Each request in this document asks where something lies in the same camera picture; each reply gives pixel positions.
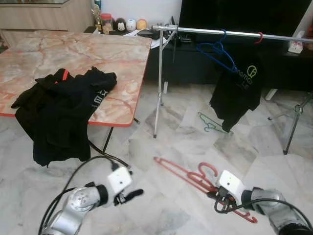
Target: tripod stand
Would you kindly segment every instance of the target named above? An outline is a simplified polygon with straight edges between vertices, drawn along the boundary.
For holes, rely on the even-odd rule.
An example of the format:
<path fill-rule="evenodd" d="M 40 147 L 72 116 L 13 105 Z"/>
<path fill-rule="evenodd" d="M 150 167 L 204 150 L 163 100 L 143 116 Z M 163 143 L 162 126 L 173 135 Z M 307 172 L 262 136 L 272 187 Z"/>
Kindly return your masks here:
<path fill-rule="evenodd" d="M 273 117 L 268 117 L 268 120 L 273 120 L 275 118 L 279 118 L 283 115 L 288 115 L 292 112 L 295 112 L 295 116 L 293 118 L 293 123 L 292 123 L 292 127 L 291 127 L 291 130 L 289 132 L 289 137 L 288 137 L 288 140 L 287 140 L 287 144 L 286 144 L 286 148 L 283 150 L 283 153 L 286 155 L 288 154 L 288 150 L 289 150 L 289 147 L 290 147 L 290 143 L 291 143 L 291 140 L 293 138 L 293 134 L 294 134 L 294 131 L 297 127 L 297 123 L 299 121 L 299 118 L 300 118 L 300 115 L 303 113 L 303 108 L 304 106 L 306 106 L 307 103 L 309 103 L 309 101 L 312 99 L 313 97 L 313 92 L 310 92 L 308 94 L 308 96 L 306 97 L 306 99 L 301 103 L 301 104 L 297 104 L 295 107 L 294 107 L 294 110 L 290 110 L 290 111 L 286 111 L 286 112 L 283 112 L 279 115 L 276 115 L 276 116 L 273 116 Z"/>

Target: blue hanger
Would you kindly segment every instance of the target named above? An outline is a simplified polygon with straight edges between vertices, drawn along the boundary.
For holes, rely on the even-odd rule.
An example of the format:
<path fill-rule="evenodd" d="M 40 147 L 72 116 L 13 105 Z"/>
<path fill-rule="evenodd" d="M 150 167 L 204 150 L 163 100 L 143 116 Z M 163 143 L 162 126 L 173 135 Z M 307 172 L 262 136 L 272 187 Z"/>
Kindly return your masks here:
<path fill-rule="evenodd" d="M 217 41 L 216 43 L 199 43 L 199 44 L 197 45 L 197 50 L 198 50 L 199 52 L 201 52 L 202 54 L 204 54 L 204 55 L 210 57 L 212 60 L 214 60 L 214 61 L 217 62 L 218 64 L 222 65 L 224 68 L 228 69 L 229 71 L 231 71 L 231 72 L 237 72 L 238 69 L 237 69 L 237 67 L 236 67 L 236 65 L 235 65 L 234 60 L 231 58 L 231 56 L 228 54 L 228 52 L 224 50 L 222 41 L 227 37 L 227 33 L 226 33 L 226 30 L 225 30 L 225 29 L 222 29 L 222 31 L 224 32 L 224 35 L 223 35 L 223 37 L 222 37 L 219 41 Z M 201 46 L 203 46 L 203 45 L 210 45 L 210 46 L 212 46 L 214 52 L 217 53 L 217 54 L 219 54 L 219 55 L 225 54 L 225 55 L 228 57 L 228 59 L 231 61 L 232 67 L 229 67 L 229 66 L 225 65 L 224 63 L 222 63 L 221 61 L 219 61 L 218 59 L 216 59 L 214 56 L 212 56 L 211 54 L 209 54 L 209 53 L 207 53 L 207 52 L 204 52 L 204 51 L 201 49 Z"/>

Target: marble-pattern tabletop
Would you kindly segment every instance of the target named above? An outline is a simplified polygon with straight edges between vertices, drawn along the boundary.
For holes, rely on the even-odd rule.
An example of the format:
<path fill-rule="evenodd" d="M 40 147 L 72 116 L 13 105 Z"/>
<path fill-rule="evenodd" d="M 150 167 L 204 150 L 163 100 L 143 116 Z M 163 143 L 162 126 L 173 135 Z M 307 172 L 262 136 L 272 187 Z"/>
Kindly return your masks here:
<path fill-rule="evenodd" d="M 115 72 L 117 84 L 89 124 L 127 127 L 133 122 L 151 39 L 62 31 L 36 31 L 0 54 L 0 115 L 14 116 L 11 105 L 35 78 L 67 69 L 84 74 L 92 66 Z"/>

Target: television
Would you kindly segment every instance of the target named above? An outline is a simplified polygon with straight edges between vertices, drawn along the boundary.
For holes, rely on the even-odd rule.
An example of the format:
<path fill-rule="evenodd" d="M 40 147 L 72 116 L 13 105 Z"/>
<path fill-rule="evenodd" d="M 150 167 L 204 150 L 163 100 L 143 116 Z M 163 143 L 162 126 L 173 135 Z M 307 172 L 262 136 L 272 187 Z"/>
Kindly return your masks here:
<path fill-rule="evenodd" d="M 182 0 L 179 27 L 292 36 L 311 0 Z"/>

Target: wooden cabinet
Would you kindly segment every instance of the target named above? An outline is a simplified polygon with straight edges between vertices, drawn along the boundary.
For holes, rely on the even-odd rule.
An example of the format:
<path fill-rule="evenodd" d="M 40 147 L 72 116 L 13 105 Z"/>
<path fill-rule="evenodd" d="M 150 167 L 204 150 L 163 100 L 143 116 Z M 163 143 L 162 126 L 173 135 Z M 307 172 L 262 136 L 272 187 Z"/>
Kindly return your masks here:
<path fill-rule="evenodd" d="M 9 47 L 31 31 L 84 32 L 91 25 L 91 0 L 0 0 L 0 34 Z"/>

